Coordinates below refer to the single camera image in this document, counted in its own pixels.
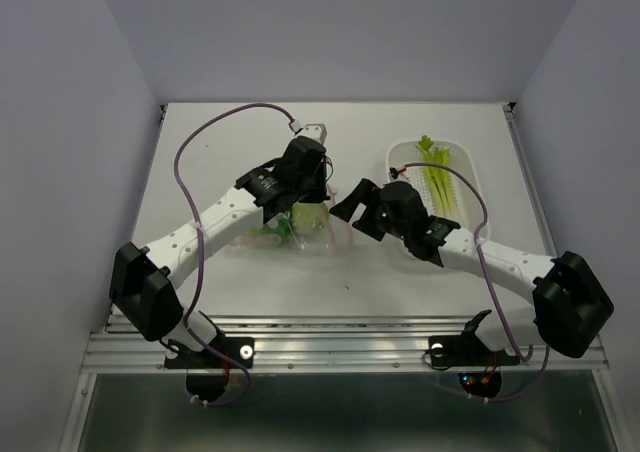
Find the clear zip top bag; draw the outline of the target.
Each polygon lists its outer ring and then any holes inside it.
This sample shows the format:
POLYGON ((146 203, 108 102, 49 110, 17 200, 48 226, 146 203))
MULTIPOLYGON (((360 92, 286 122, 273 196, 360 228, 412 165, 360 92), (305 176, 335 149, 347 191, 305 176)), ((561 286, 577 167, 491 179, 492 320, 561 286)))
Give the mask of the clear zip top bag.
POLYGON ((354 244, 352 227, 330 214, 338 191, 327 185, 328 199, 320 204, 295 203, 265 225, 233 239, 235 250, 265 249, 332 254, 354 244))

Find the green fake celery stalks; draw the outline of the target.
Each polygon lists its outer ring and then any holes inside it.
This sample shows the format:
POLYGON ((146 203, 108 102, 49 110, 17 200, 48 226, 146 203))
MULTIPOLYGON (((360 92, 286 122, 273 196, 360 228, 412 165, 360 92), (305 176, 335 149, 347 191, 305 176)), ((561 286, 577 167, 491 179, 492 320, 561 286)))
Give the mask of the green fake celery stalks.
MULTIPOLYGON (((423 135, 416 148, 420 151, 425 163, 450 165, 450 151, 435 145, 429 136, 423 135)), ((426 167, 424 176, 435 205, 435 213, 438 216, 458 221, 460 212, 449 172, 438 167, 426 167)))

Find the green fake cabbage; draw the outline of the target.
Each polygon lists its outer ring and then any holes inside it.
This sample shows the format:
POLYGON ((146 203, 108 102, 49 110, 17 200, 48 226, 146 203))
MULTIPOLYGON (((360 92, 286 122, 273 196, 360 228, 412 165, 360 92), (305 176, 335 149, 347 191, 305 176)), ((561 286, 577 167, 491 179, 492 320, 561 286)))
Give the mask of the green fake cabbage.
POLYGON ((329 222, 325 203, 296 203, 291 210, 292 225, 301 235, 313 235, 324 229, 329 222))

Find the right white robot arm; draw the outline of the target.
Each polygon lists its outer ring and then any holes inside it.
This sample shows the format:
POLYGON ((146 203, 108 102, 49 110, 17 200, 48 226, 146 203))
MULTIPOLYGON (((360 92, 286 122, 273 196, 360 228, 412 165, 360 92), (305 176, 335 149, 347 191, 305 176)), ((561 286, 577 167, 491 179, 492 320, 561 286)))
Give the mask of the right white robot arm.
POLYGON ((330 213, 375 240, 399 239, 419 260, 481 277, 527 302, 522 309, 493 309, 474 317, 460 338, 461 353, 472 362, 515 345, 546 345, 580 358, 614 311, 581 255, 566 251, 549 257, 480 242, 459 223, 430 214, 407 182, 377 186, 363 179, 330 213))

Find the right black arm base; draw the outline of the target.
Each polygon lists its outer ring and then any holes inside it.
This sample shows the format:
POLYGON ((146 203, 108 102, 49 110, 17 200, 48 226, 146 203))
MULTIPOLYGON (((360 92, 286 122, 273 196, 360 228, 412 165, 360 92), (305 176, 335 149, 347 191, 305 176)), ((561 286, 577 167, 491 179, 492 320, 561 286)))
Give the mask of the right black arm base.
POLYGON ((421 361, 431 370, 444 372, 452 368, 463 368, 458 373, 462 391, 472 399, 492 402, 501 391, 503 379, 501 367, 517 366, 516 356, 505 350, 490 351, 475 335, 482 321, 491 314, 484 310, 469 320, 459 335, 433 336, 421 356, 421 361))

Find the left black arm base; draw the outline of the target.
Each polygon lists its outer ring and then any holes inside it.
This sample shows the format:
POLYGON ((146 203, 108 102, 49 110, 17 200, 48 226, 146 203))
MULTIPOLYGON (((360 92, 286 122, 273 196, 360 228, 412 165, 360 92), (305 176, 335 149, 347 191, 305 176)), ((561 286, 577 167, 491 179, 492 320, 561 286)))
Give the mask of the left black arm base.
POLYGON ((179 324, 159 340, 165 348, 164 367, 186 372, 192 404, 215 408, 242 400, 252 385, 255 340, 226 335, 202 312, 190 318, 190 326, 187 330, 179 324))

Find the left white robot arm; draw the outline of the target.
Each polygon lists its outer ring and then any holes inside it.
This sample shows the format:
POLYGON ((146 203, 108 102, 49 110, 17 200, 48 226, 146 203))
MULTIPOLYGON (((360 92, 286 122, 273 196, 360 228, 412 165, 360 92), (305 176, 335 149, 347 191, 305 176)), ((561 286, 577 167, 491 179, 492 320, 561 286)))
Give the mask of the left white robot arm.
POLYGON ((296 203, 327 200, 323 139, 300 135, 279 158, 241 176, 213 205, 166 236, 142 247, 131 242, 116 254, 109 287, 112 303, 149 342, 181 343, 199 365, 215 364, 223 343, 218 330, 193 317, 177 291, 234 239, 257 229, 296 203))

